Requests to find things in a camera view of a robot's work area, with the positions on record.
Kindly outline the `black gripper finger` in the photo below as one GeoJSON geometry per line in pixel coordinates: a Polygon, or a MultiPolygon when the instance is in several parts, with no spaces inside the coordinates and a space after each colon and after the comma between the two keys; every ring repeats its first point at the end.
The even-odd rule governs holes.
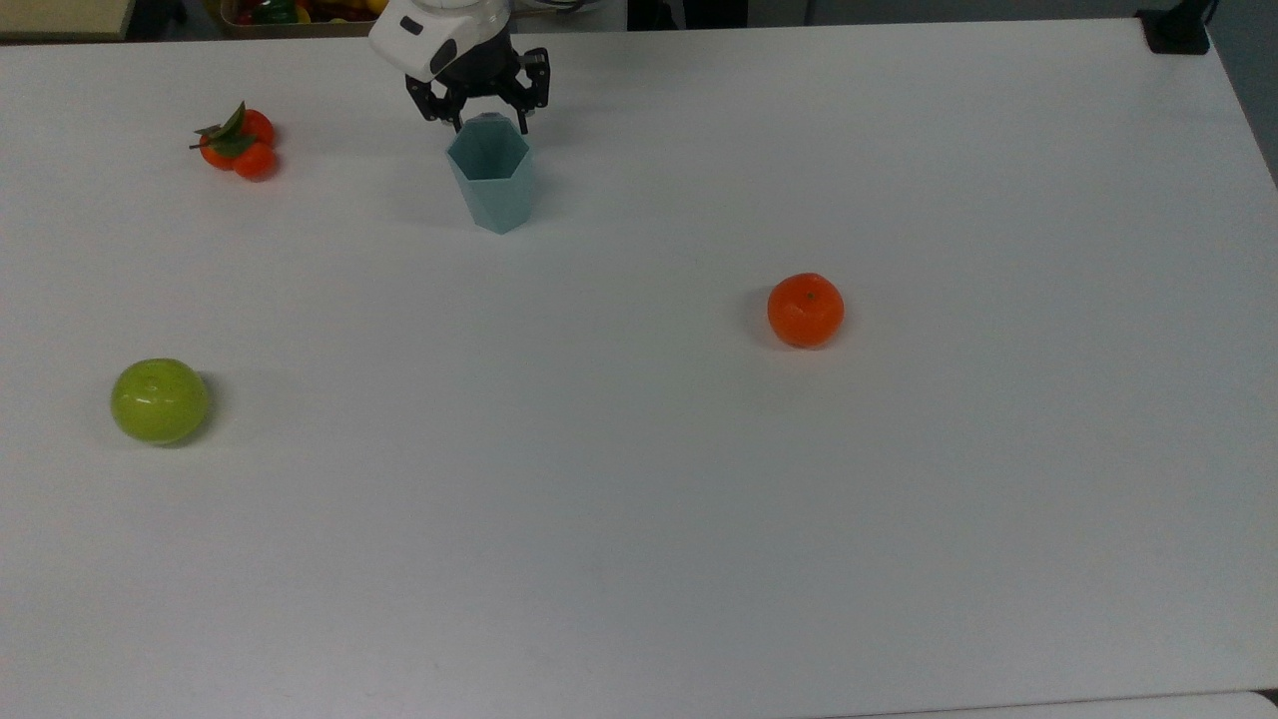
{"type": "Polygon", "coordinates": [[[443,88],[443,95],[435,92],[433,80],[405,77],[403,78],[403,86],[405,86],[412,103],[420,112],[420,117],[427,120],[427,123],[442,123],[443,126],[450,126],[459,135],[464,126],[461,111],[466,103],[465,83],[456,83],[450,78],[442,78],[440,86],[443,88]]]}
{"type": "Polygon", "coordinates": [[[527,54],[511,50],[498,73],[498,100],[515,110],[520,135],[528,135],[528,117],[550,103],[551,65],[546,47],[527,54]]]}

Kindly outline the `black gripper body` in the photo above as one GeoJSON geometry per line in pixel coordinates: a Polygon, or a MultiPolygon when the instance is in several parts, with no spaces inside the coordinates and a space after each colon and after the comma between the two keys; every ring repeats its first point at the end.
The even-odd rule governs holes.
{"type": "Polygon", "coordinates": [[[518,54],[507,38],[492,38],[475,45],[443,66],[433,82],[442,86],[456,102],[498,97],[505,102],[521,102],[523,86],[518,54]]]}

